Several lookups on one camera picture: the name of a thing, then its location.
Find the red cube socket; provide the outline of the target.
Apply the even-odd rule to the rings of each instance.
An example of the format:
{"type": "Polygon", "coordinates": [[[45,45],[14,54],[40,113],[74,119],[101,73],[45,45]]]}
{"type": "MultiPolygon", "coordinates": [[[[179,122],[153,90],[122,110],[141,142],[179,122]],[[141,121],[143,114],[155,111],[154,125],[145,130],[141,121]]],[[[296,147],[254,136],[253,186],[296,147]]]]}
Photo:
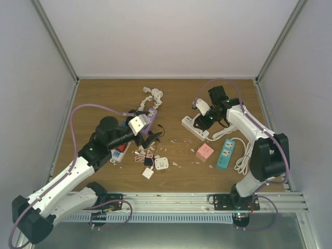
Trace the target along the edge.
{"type": "Polygon", "coordinates": [[[120,145],[119,147],[116,148],[116,150],[120,153],[124,153],[124,151],[126,150],[127,147],[128,147],[128,143],[120,145]]]}

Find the pink cube socket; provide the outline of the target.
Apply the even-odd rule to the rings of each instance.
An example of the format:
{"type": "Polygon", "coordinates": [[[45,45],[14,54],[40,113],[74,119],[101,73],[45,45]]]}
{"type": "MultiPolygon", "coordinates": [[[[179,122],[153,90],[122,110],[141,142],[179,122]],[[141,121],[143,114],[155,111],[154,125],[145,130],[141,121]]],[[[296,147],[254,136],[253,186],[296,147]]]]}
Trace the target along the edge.
{"type": "Polygon", "coordinates": [[[213,154],[214,149],[212,149],[209,145],[204,143],[199,149],[196,151],[196,157],[200,159],[202,162],[206,162],[209,157],[213,154]]]}

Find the white charger plug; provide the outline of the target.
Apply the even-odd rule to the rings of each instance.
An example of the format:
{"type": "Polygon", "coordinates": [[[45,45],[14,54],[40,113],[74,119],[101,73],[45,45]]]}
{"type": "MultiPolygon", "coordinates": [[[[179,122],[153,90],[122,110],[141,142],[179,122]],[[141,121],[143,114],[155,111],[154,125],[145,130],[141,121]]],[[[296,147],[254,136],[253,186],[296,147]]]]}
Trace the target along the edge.
{"type": "Polygon", "coordinates": [[[153,176],[154,171],[153,171],[153,167],[146,167],[145,170],[142,173],[142,176],[144,179],[151,179],[151,177],[153,176]]]}

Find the teal power strip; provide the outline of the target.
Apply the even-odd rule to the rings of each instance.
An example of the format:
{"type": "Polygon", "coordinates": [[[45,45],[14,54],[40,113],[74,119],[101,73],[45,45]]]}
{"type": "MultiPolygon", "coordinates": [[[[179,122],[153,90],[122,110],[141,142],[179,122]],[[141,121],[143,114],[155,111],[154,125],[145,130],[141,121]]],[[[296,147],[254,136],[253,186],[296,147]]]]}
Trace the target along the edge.
{"type": "Polygon", "coordinates": [[[230,158],[232,156],[232,152],[235,147],[235,141],[231,139],[226,139],[222,150],[220,152],[216,167],[221,170],[225,170],[228,168],[230,158]]]}

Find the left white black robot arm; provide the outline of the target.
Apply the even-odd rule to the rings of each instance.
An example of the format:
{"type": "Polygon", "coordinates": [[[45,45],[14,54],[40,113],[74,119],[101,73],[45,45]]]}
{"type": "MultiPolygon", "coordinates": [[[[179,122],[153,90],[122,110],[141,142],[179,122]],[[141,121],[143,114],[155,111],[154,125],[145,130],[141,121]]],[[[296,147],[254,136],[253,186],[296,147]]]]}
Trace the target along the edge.
{"type": "Polygon", "coordinates": [[[98,184],[87,186],[72,196],[68,193],[109,162],[112,150],[130,142],[149,147],[161,133],[142,137],[141,131],[150,124],[147,114],[137,110],[126,113],[125,126],[119,125],[115,117],[102,118],[89,142],[81,150],[74,150],[73,161],[61,173],[28,197],[17,196],[11,204],[13,228],[9,247],[13,248],[12,237],[16,229],[23,233],[28,243],[38,244],[59,222],[75,212],[104,208],[107,197],[98,184]]]}

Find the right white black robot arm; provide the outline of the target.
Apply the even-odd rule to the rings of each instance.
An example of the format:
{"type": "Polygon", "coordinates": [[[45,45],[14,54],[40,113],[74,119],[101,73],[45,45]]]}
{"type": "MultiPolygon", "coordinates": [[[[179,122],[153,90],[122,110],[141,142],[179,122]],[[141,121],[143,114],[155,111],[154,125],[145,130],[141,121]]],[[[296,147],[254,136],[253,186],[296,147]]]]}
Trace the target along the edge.
{"type": "Polygon", "coordinates": [[[193,126],[202,131],[208,130],[214,123],[225,121],[234,125],[251,143],[253,150],[249,159],[250,171],[245,177],[232,186],[230,205],[241,210],[248,204],[248,197],[268,184],[276,184],[275,178],[289,175],[289,142],[288,137],[276,134],[266,128],[247,110],[242,98],[229,98],[223,86],[208,91],[211,104],[200,98],[192,104],[200,115],[193,126]]]}

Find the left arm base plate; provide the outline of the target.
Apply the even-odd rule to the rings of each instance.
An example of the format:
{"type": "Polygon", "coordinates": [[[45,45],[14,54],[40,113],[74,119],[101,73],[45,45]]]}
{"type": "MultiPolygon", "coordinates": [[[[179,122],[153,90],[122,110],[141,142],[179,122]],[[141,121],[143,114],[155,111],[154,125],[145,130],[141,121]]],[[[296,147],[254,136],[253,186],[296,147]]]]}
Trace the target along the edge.
{"type": "MultiPolygon", "coordinates": [[[[122,200],[123,194],[121,193],[107,193],[101,195],[97,198],[96,203],[93,206],[103,204],[110,200],[122,200]]],[[[109,204],[105,204],[98,208],[93,208],[92,210],[97,211],[91,214],[92,224],[96,227],[102,227],[106,224],[106,222],[102,223],[101,221],[106,221],[107,214],[113,211],[119,211],[122,209],[122,204],[120,202],[112,202],[109,204]]]]}

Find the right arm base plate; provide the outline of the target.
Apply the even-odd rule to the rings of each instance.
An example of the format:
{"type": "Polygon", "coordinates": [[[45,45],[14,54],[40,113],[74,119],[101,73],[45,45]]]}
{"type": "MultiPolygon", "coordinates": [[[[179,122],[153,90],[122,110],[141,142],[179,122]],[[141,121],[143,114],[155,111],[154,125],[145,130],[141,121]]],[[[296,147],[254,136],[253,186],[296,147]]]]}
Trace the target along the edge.
{"type": "Polygon", "coordinates": [[[233,194],[210,194],[207,202],[214,206],[215,211],[233,211],[233,224],[240,228],[246,228],[250,222],[250,216],[254,211],[260,210],[259,200],[253,200],[253,195],[249,197],[237,197],[233,194]]]}

